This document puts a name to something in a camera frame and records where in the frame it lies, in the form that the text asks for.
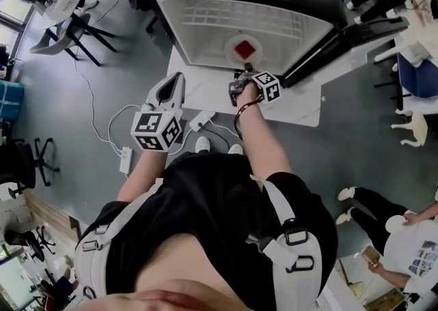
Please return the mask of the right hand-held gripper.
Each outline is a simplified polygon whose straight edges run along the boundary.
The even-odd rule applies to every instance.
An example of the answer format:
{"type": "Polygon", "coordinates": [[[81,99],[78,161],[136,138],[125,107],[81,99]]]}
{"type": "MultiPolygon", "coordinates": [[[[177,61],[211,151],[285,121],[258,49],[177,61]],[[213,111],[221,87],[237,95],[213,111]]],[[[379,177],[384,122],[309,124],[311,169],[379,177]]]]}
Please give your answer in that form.
{"type": "Polygon", "coordinates": [[[229,83],[229,97],[232,106],[237,106],[237,96],[240,95],[247,84],[254,83],[257,87],[257,103],[272,103],[281,97],[280,81],[271,73],[259,72],[255,73],[255,69],[251,63],[245,63],[243,73],[229,83]]]}

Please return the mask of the blue chair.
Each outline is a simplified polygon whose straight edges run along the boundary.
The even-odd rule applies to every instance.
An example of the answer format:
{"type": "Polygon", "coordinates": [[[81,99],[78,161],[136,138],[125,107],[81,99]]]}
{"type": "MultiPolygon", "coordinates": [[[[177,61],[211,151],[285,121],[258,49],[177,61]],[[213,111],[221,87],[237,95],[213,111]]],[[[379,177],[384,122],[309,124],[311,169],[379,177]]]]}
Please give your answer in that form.
{"type": "Polygon", "coordinates": [[[418,67],[410,63],[401,53],[397,54],[397,71],[391,74],[398,75],[390,82],[375,84],[375,88],[397,85],[401,90],[391,99],[399,100],[406,97],[418,99],[432,99],[438,97],[438,67],[429,59],[423,60],[418,67]]]}

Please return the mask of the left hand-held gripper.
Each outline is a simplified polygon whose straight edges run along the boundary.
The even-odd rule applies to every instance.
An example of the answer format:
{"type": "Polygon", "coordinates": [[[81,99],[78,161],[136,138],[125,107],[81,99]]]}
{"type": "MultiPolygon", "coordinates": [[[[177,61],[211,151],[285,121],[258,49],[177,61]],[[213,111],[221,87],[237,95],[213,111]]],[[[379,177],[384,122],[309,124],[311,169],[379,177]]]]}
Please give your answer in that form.
{"type": "Polygon", "coordinates": [[[184,101],[182,72],[168,75],[155,84],[141,110],[134,115],[131,136],[136,144],[143,150],[167,152],[182,132],[184,101]]]}

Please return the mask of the white stool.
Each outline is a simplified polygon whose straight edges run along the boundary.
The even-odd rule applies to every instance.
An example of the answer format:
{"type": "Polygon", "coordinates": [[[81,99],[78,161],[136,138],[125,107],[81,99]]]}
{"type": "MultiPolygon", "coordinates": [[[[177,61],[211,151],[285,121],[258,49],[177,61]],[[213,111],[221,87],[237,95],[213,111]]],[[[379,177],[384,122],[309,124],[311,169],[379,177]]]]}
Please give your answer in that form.
{"type": "Polygon", "coordinates": [[[428,133],[428,125],[424,115],[419,112],[414,112],[412,110],[399,110],[395,109],[397,115],[408,116],[411,120],[404,124],[392,124],[392,129],[406,129],[413,133],[414,140],[401,140],[401,145],[408,145],[411,147],[422,147],[424,146],[428,133]]]}

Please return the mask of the white power strip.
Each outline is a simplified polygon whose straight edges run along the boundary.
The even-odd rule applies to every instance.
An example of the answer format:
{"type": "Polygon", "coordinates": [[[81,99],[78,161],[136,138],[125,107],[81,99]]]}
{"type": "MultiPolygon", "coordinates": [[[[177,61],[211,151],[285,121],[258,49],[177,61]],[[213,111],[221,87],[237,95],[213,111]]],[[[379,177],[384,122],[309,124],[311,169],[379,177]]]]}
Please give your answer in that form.
{"type": "Polygon", "coordinates": [[[190,122],[191,130],[198,132],[206,123],[208,123],[214,116],[214,111],[202,110],[190,122]]]}
{"type": "Polygon", "coordinates": [[[131,159],[133,155],[133,149],[130,147],[123,147],[120,154],[120,166],[121,173],[128,175],[131,169],[131,159]]]}

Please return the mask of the person's left forearm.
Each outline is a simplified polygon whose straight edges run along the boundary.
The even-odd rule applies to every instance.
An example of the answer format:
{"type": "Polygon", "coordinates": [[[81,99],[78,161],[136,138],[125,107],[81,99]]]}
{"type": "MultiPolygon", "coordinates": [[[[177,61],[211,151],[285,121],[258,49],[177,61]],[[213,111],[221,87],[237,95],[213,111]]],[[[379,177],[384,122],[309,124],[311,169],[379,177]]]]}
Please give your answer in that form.
{"type": "Polygon", "coordinates": [[[132,202],[148,192],[164,172],[168,153],[146,150],[142,152],[134,170],[123,184],[118,201],[132,202]]]}

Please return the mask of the red square item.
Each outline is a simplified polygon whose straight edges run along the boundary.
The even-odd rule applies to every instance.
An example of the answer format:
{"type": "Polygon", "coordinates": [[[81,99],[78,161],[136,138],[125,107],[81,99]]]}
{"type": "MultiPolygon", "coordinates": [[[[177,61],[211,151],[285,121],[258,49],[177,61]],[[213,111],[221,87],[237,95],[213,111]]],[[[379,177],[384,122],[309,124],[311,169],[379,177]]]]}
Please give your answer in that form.
{"type": "Polygon", "coordinates": [[[254,52],[256,52],[256,48],[252,46],[249,41],[242,40],[234,47],[234,51],[236,54],[243,60],[249,59],[254,52]]]}

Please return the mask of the grey shell chair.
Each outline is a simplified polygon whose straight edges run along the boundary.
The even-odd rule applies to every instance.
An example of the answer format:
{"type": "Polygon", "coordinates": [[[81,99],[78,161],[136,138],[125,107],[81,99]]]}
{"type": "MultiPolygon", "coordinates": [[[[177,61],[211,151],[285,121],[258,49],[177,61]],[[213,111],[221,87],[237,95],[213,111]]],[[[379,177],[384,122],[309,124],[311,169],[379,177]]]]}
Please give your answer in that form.
{"type": "Polygon", "coordinates": [[[70,36],[81,40],[84,34],[87,35],[88,32],[84,28],[74,25],[68,19],[56,25],[56,32],[53,32],[50,28],[46,29],[40,41],[31,47],[29,51],[33,54],[50,56],[65,51],[74,60],[78,60],[77,56],[70,50],[76,45],[76,42],[70,36]]]}

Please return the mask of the wooden floor cabinet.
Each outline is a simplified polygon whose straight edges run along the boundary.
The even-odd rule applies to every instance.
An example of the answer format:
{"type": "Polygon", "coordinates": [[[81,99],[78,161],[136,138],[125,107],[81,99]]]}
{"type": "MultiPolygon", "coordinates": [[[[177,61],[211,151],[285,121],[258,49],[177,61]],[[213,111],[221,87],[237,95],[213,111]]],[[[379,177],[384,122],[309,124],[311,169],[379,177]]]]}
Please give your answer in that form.
{"type": "Polygon", "coordinates": [[[75,243],[79,242],[81,238],[81,228],[77,219],[49,205],[46,201],[36,196],[32,190],[24,190],[23,195],[29,211],[34,216],[48,223],[54,230],[71,241],[75,243]]]}

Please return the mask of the white side table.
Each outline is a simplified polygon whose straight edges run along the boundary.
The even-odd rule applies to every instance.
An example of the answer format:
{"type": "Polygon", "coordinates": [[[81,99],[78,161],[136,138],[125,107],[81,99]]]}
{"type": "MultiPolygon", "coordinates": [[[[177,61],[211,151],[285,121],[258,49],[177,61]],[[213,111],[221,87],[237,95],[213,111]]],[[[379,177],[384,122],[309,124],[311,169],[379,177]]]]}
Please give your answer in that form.
{"type": "Polygon", "coordinates": [[[365,311],[373,281],[359,253],[339,258],[312,311],[365,311]]]}

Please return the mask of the person's right forearm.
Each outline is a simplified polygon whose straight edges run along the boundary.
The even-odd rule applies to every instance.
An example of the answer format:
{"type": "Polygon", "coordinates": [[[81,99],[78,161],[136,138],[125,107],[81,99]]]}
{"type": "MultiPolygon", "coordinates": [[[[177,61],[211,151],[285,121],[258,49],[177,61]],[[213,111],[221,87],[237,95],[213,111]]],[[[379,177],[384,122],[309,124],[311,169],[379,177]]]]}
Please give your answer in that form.
{"type": "Polygon", "coordinates": [[[237,123],[253,175],[259,179],[268,179],[275,173],[292,173],[287,154],[257,103],[252,101],[243,105],[237,104],[239,109],[245,105],[237,123]]]}

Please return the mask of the small white plate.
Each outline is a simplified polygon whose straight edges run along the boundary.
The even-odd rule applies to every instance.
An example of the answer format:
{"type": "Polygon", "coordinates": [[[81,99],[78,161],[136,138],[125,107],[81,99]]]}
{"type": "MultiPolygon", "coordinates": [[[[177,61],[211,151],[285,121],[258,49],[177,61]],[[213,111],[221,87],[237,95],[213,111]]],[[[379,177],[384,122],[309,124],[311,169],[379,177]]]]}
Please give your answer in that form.
{"type": "Polygon", "coordinates": [[[406,222],[407,220],[403,215],[394,215],[387,219],[385,229],[388,233],[395,234],[408,227],[406,222]]]}

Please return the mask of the blue storage box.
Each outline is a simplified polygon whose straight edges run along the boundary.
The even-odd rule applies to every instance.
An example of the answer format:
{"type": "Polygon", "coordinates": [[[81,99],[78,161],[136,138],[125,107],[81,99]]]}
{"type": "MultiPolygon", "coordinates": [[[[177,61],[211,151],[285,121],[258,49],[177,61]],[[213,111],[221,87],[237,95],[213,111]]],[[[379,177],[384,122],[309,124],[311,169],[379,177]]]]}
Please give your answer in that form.
{"type": "Polygon", "coordinates": [[[0,79],[0,119],[16,122],[25,94],[24,86],[0,79]]]}

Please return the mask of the person's right hand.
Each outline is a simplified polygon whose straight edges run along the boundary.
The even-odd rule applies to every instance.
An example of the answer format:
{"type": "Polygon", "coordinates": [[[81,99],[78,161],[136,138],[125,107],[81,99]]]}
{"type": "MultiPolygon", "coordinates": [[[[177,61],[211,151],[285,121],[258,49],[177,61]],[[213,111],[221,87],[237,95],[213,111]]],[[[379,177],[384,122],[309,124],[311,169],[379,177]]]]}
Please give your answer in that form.
{"type": "Polygon", "coordinates": [[[250,103],[257,99],[259,90],[254,82],[249,82],[243,91],[237,96],[236,101],[238,105],[250,103]]]}

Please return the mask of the person's bare neck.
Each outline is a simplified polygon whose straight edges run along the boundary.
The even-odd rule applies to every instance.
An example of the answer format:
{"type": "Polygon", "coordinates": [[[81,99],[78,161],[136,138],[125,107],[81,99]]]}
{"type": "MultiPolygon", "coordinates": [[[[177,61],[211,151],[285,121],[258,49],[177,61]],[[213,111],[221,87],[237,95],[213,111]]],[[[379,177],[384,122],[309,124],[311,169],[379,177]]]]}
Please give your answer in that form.
{"type": "Polygon", "coordinates": [[[73,311],[252,311],[212,266],[196,237],[166,239],[135,274],[131,293],[106,290],[107,247],[78,260],[80,280],[96,297],[73,311]]]}

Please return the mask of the person's black shirt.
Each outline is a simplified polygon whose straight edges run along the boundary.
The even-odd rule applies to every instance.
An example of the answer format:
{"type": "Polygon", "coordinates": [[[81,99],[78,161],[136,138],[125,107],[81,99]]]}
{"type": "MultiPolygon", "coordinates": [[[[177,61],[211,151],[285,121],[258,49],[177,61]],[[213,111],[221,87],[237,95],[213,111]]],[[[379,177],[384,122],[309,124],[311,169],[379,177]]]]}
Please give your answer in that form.
{"type": "Polygon", "coordinates": [[[333,269],[335,224],[321,198],[292,173],[253,175],[249,159],[187,153],[132,202],[106,204],[76,248],[107,247],[106,290],[131,293],[135,274],[168,238],[197,238],[212,266],[252,311],[311,311],[333,269]]]}

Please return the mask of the white round plate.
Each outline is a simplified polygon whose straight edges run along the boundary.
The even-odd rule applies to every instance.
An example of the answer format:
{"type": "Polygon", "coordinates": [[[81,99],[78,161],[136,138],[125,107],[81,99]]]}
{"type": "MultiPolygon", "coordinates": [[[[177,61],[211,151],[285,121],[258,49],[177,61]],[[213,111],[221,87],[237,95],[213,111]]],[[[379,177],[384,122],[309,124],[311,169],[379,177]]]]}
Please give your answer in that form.
{"type": "Polygon", "coordinates": [[[256,66],[261,62],[263,58],[263,47],[261,43],[255,37],[247,34],[238,34],[230,38],[224,46],[224,52],[230,63],[236,66],[243,66],[245,63],[248,62],[251,63],[253,66],[256,66]],[[249,43],[254,46],[254,48],[256,48],[256,52],[254,52],[254,54],[252,54],[251,57],[249,57],[249,59],[247,60],[241,59],[234,51],[234,47],[236,46],[236,44],[238,44],[242,40],[249,41],[249,43]]]}

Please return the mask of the white marble platform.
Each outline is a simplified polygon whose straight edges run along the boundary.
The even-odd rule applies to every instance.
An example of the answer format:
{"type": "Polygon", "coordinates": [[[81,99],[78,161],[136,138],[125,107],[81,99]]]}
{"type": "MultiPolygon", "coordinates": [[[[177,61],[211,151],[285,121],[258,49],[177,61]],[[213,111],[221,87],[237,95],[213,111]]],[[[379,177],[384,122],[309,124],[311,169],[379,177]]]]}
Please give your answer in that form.
{"type": "MultiPolygon", "coordinates": [[[[194,110],[209,110],[235,114],[229,98],[229,82],[234,71],[187,65],[175,47],[172,48],[168,74],[181,72],[185,76],[184,106],[194,110]]],[[[271,121],[317,127],[320,122],[321,88],[292,87],[282,89],[281,98],[260,105],[264,117],[271,121]]]]}

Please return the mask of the small wooden box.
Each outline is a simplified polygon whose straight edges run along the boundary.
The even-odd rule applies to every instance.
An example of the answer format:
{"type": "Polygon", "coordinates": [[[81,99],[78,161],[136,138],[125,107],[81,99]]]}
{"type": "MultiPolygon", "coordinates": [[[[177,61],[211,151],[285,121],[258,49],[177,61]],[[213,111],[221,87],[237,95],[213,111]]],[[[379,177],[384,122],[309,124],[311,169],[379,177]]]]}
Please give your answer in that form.
{"type": "Polygon", "coordinates": [[[381,258],[381,255],[377,250],[373,247],[368,245],[362,252],[363,259],[372,266],[376,266],[379,263],[379,260],[381,258]]]}

